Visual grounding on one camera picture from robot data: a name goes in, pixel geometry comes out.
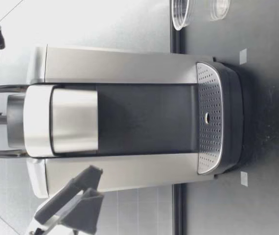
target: clear plastic cup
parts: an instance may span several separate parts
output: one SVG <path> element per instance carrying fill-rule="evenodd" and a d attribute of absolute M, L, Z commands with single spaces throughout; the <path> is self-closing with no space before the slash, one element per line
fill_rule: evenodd
<path fill-rule="evenodd" d="M 217 21 L 226 17 L 231 0 L 172 0 L 172 22 L 176 30 L 191 21 Z"/>

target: black table surface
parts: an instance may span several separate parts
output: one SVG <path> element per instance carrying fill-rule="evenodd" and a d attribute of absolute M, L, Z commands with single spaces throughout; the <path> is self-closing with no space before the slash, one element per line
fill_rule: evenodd
<path fill-rule="evenodd" d="M 279 0 L 231 0 L 225 19 L 184 28 L 180 46 L 181 53 L 211 55 L 239 74 L 245 114 L 240 165 L 184 186 L 183 234 L 279 234 Z M 244 49 L 247 63 L 240 65 Z"/>

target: tiled wall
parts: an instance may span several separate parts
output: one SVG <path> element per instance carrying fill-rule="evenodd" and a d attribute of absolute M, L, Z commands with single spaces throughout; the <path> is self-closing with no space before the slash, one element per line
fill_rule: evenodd
<path fill-rule="evenodd" d="M 105 194 L 98 235 L 171 235 L 171 186 Z"/>
<path fill-rule="evenodd" d="M 169 0 L 0 0 L 0 19 L 6 42 L 0 85 L 25 82 L 37 44 L 170 51 Z M 4 114 L 5 104 L 0 98 Z M 5 136 L 0 126 L 0 148 L 7 145 Z M 170 191 L 171 186 L 106 193 L 98 234 L 170 234 Z M 0 217 L 23 234 L 40 202 L 25 160 L 0 160 Z"/>

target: drip tray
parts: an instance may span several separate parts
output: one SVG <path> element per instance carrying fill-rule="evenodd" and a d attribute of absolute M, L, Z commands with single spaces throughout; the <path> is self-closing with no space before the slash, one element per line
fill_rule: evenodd
<path fill-rule="evenodd" d="M 199 174 L 219 174 L 238 163 L 243 105 L 237 74 L 216 62 L 197 63 Z"/>

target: white tape marker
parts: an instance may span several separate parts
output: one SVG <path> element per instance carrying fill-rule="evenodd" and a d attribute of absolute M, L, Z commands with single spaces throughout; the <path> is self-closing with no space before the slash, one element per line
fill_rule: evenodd
<path fill-rule="evenodd" d="M 241 171 L 241 185 L 248 187 L 248 174 L 247 172 Z"/>
<path fill-rule="evenodd" d="M 243 65 L 247 63 L 247 48 L 239 52 L 239 64 Z"/>

